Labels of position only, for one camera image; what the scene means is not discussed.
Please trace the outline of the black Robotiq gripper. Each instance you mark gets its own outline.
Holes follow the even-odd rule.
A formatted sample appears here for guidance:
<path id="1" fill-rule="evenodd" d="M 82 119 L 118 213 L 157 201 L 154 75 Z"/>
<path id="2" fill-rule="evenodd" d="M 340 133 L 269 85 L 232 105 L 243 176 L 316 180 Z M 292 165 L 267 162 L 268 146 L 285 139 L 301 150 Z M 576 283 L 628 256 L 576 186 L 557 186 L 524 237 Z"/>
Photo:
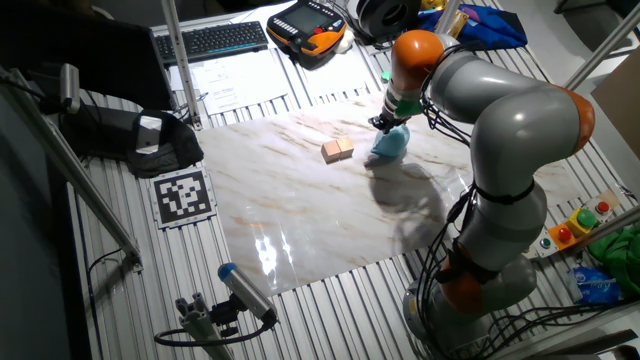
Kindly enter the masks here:
<path id="1" fill-rule="evenodd" d="M 396 118 L 393 113 L 382 112 L 378 117 L 372 117 L 369 119 L 369 123 L 376 129 L 385 129 L 385 134 L 396 133 L 400 130 L 400 125 L 403 124 L 402 118 Z"/>

